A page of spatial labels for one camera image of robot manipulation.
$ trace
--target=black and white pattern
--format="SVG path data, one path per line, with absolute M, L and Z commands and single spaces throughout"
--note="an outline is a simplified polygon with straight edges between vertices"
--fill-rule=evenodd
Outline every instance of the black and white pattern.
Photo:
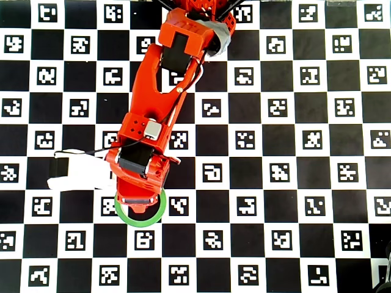
M 371 292 L 391 240 L 391 7 L 356 2 L 232 11 L 167 138 L 165 214 L 135 228 L 115 190 L 46 179 L 56 150 L 111 146 L 167 11 L 0 1 L 0 292 Z M 164 93 L 182 79 L 156 74 Z

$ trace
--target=green ring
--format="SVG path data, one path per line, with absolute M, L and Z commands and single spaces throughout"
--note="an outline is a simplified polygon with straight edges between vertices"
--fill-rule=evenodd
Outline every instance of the green ring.
M 117 200 L 117 194 L 115 194 L 115 197 L 114 197 L 114 206 L 115 206 L 115 210 L 117 211 L 118 216 L 126 224 L 131 225 L 133 227 L 137 227 L 137 228 L 148 227 L 152 224 L 157 223 L 161 219 L 161 217 L 163 216 L 164 211 L 166 210 L 166 204 L 167 204 L 166 193 L 165 193 L 164 189 L 162 189 L 161 194 L 160 194 L 160 207 L 159 207 L 158 211 L 156 212 L 156 214 L 148 220 L 138 221 L 138 220 L 133 220 L 132 218 L 129 218 L 125 214 L 125 212 L 122 208 L 122 204 Z

